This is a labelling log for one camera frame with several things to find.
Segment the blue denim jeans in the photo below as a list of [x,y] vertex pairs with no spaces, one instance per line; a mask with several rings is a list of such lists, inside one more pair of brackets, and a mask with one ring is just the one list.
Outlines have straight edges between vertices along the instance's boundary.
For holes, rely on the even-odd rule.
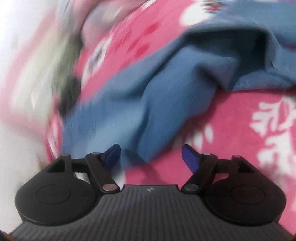
[[62,152],[122,150],[123,168],[156,156],[217,90],[295,85],[295,3],[233,1],[117,75],[63,119]]

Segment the pink floral bed blanket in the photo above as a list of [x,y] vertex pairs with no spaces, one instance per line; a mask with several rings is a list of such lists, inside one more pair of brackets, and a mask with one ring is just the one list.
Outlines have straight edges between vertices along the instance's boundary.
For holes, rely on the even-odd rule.
[[[85,45],[74,70],[81,81],[75,106],[89,101],[110,78],[207,22],[231,2],[148,1],[102,37],[98,27],[85,28]],[[46,139],[50,160],[63,153],[64,117],[58,113],[51,119]],[[295,85],[241,91],[217,88],[208,109],[190,117],[150,161],[126,168],[120,164],[122,181],[183,182],[189,177],[181,158],[184,144],[221,158],[239,154],[259,168],[285,192],[287,206],[280,221],[295,232]]]

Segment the black crumpled garment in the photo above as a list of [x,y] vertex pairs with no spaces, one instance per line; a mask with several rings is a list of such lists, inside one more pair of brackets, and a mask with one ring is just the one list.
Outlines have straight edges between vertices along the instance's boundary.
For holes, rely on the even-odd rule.
[[81,81],[75,76],[67,78],[65,87],[62,90],[60,96],[60,102],[58,104],[58,112],[61,116],[65,116],[72,107],[76,104],[77,99],[81,93]]

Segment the green floral pillow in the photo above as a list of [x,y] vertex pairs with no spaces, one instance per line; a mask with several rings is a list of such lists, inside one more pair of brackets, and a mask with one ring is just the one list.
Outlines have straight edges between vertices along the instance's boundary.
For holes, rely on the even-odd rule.
[[66,87],[68,79],[74,71],[83,44],[78,36],[65,40],[61,56],[58,58],[53,77],[53,92],[61,93]]

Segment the white pink headboard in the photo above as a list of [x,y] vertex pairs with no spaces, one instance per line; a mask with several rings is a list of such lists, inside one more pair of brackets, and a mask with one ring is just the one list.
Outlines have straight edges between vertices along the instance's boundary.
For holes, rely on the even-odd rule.
[[9,65],[1,86],[1,117],[43,128],[52,112],[55,75],[69,39],[57,30],[54,11],[38,25]]

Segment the pink grey folded duvet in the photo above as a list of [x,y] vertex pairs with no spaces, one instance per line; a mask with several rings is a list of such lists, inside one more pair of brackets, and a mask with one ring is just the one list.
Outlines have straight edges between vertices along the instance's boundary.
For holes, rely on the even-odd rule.
[[110,30],[146,1],[61,1],[57,10],[60,31],[77,36],[87,27]]

